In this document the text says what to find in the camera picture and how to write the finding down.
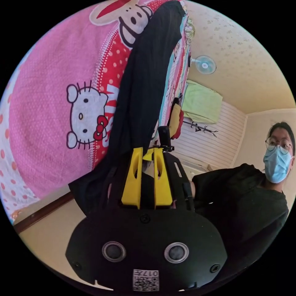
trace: coat rack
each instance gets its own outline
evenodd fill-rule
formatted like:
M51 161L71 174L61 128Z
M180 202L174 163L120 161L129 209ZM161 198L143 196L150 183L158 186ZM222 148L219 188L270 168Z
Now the coat rack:
M201 127L201 126L199 126L197 123L195 123L194 121L193 122L186 122L186 121L183 121L184 123L187 123L187 124L190 124L191 126L191 128L192 127L195 127L195 131L196 132L199 132L199 131L203 131L204 133L205 132L209 132L209 133L211 133L215 138L217 138L217 136L214 134L214 133L217 133L218 131L217 130L215 130L215 131L212 131L212 130L209 130L209 129L207 129L207 125L205 125L204 127Z

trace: red cloth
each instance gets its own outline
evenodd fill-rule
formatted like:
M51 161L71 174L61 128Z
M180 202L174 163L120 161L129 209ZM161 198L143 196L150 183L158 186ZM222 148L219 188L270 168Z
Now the red cloth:
M178 126L178 129L177 129L177 132L173 135L172 139L178 139L180 134L181 134L181 127L182 127L182 123L183 123L183 120L184 120L184 112L181 110L180 111L180 120L179 120L179 126Z

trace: striped wall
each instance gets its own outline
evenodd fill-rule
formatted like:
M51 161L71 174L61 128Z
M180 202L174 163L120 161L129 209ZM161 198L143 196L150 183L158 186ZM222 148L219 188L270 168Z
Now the striped wall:
M208 125L209 130L217 130L215 138L208 132L195 132L189 124L183 123L181 136L173 140L175 151L194 159L201 160L215 168L230 168L239 150L245 129L246 115L222 102L217 124Z

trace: ceiling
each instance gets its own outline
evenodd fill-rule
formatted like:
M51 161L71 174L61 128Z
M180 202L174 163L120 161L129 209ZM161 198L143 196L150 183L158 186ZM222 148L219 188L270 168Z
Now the ceiling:
M192 58L207 55L217 65L213 74L203 75L193 64L188 79L220 93L245 114L296 107L283 73L250 33L209 7L185 2L195 27Z

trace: screw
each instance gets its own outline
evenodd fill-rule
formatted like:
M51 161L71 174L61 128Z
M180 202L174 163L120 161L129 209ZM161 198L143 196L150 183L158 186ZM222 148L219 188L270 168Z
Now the screw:
M210 272L211 273L215 273L220 269L220 264L214 264L211 268L210 268Z
M74 268L75 268L76 270L81 270L81 265L80 265L78 262L75 262L75 263L74 263Z
M150 222L150 217L147 214L144 214L140 217L140 220L142 223L149 223Z

